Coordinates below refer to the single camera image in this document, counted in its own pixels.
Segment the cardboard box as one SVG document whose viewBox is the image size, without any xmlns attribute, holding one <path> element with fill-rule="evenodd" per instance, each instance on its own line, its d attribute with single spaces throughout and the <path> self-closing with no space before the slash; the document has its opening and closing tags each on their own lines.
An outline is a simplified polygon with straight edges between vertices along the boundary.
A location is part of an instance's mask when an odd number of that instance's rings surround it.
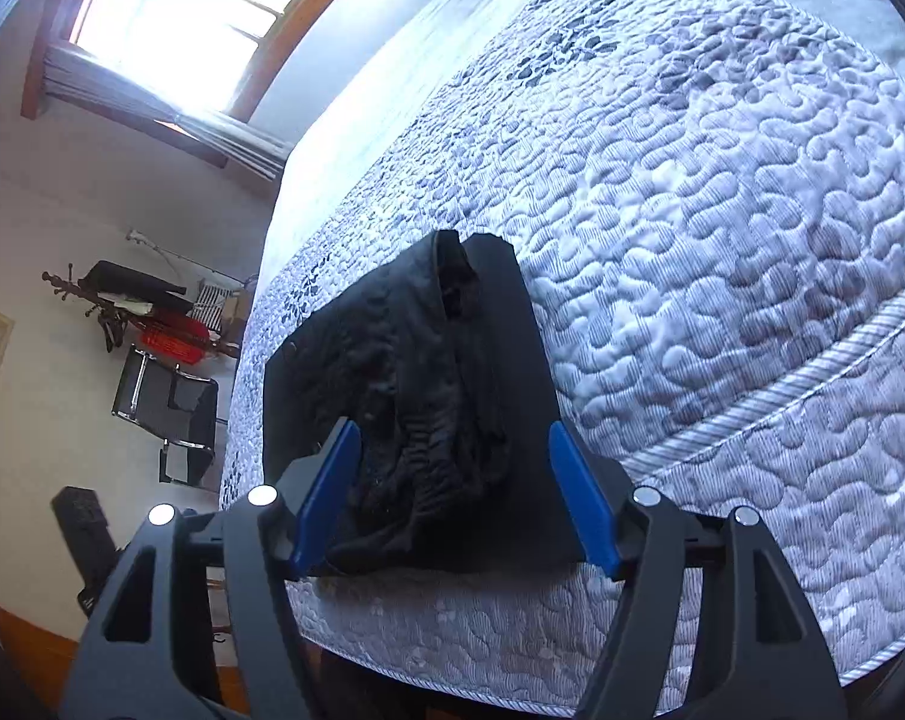
<svg viewBox="0 0 905 720">
<path fill-rule="evenodd" d="M 246 330 L 247 319 L 251 314 L 252 294 L 247 291 L 235 291 L 224 298 L 218 320 L 218 335 L 223 338 L 237 340 Z"/>
</svg>

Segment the black pants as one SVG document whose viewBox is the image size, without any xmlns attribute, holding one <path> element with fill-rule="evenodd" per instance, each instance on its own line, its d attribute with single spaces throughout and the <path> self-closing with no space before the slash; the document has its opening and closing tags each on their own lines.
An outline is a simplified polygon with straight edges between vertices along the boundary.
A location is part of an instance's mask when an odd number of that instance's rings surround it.
<svg viewBox="0 0 905 720">
<path fill-rule="evenodd" d="M 275 483 L 339 419 L 358 466 L 309 571 L 548 571 L 583 551 L 550 470 L 560 418 L 513 246 L 446 229 L 317 309 L 263 369 Z"/>
</svg>

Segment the grey curtain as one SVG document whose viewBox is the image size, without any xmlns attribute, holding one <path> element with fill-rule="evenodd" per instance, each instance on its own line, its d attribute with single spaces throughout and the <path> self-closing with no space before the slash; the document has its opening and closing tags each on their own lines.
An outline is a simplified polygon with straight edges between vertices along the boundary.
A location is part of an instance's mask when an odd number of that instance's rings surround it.
<svg viewBox="0 0 905 720">
<path fill-rule="evenodd" d="M 292 153 L 292 147 L 280 138 L 229 115 L 176 106 L 71 44 L 54 43 L 46 49 L 44 89 L 52 98 L 103 115 L 117 115 L 128 125 L 158 125 L 266 181 L 281 176 Z"/>
</svg>

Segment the grey quilted bed runner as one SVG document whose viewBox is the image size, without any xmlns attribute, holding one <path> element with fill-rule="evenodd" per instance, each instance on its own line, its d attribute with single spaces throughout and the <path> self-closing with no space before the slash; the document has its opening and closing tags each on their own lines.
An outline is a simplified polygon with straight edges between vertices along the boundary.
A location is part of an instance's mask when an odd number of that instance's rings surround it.
<svg viewBox="0 0 905 720">
<path fill-rule="evenodd" d="M 531 0 L 257 285 L 263 369 L 436 231 L 516 254 L 560 418 L 682 509 L 752 509 L 835 673 L 905 652 L 905 78 L 784 0 Z"/>
</svg>

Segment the red hanging garment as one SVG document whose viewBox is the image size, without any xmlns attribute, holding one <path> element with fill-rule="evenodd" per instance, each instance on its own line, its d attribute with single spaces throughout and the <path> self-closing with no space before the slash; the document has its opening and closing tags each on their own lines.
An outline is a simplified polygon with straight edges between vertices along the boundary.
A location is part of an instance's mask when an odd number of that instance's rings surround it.
<svg viewBox="0 0 905 720">
<path fill-rule="evenodd" d="M 137 323 L 140 344 L 158 356 L 173 359 L 181 364 L 199 364 L 212 348 L 208 328 L 194 317 L 161 316 L 146 317 Z"/>
</svg>

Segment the black chrome chair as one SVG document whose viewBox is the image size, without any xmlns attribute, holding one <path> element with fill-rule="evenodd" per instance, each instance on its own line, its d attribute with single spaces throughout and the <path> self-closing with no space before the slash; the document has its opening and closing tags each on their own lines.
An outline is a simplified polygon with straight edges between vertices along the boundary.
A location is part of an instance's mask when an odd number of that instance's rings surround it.
<svg viewBox="0 0 905 720">
<path fill-rule="evenodd" d="M 112 402 L 112 414 L 161 442 L 161 483 L 200 488 L 217 455 L 218 394 L 215 379 L 171 366 L 150 351 L 132 346 Z M 185 453 L 185 478 L 169 473 L 169 450 Z"/>
</svg>

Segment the wooden coat rack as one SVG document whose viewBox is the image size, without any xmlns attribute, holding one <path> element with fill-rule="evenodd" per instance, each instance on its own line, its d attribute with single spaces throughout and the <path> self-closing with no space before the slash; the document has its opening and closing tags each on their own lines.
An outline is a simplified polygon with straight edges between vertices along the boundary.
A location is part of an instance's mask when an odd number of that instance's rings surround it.
<svg viewBox="0 0 905 720">
<path fill-rule="evenodd" d="M 66 278 L 54 275 L 44 271 L 41 275 L 43 282 L 52 288 L 52 294 L 59 296 L 60 301 L 65 302 L 68 298 L 77 298 L 86 301 L 89 309 L 85 312 L 85 316 L 96 316 L 96 322 L 103 329 L 104 338 L 106 339 L 107 351 L 121 348 L 125 340 L 125 330 L 133 327 L 139 332 L 137 323 L 146 317 L 155 317 L 159 319 L 161 316 L 171 316 L 169 312 L 163 314 L 158 307 L 153 304 L 146 304 L 145 301 L 137 301 L 136 299 L 110 298 L 106 294 L 93 293 L 89 289 L 82 288 L 78 283 L 73 281 L 73 275 Z M 239 358 L 241 346 L 238 343 L 224 341 L 208 328 L 210 338 L 212 338 L 212 348 L 208 351 L 207 356 L 226 356 L 231 359 Z"/>
</svg>

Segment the light blue bed sheet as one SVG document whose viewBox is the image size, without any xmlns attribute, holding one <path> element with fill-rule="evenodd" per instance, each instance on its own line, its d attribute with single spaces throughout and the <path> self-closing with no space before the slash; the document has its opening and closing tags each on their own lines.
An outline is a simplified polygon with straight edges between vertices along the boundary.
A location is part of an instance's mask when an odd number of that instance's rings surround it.
<svg viewBox="0 0 905 720">
<path fill-rule="evenodd" d="M 335 0 L 281 67 L 252 122 L 292 145 L 259 266 L 269 284 L 438 86 L 531 0 Z M 892 0 L 784 0 L 905 78 Z"/>
</svg>

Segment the large wooden frame window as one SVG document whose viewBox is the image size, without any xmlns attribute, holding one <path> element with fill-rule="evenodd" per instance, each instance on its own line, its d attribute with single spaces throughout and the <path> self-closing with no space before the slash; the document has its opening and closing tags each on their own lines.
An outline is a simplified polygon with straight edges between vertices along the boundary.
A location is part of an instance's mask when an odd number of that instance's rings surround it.
<svg viewBox="0 0 905 720">
<path fill-rule="evenodd" d="M 66 43 L 166 101 L 251 125 L 263 96 L 334 0 L 47 0 L 28 60 L 20 112 L 34 121 L 52 98 L 44 54 Z M 128 125 L 212 166 L 233 161 L 158 125 Z"/>
</svg>

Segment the black device on floor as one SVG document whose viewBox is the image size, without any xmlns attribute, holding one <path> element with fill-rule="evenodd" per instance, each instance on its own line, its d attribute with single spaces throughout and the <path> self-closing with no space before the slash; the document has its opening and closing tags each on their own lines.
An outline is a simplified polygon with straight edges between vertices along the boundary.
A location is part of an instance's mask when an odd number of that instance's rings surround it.
<svg viewBox="0 0 905 720">
<path fill-rule="evenodd" d="M 106 514 L 93 489 L 65 486 L 50 501 L 50 508 L 83 580 L 78 605 L 90 617 L 122 551 L 109 533 Z"/>
</svg>

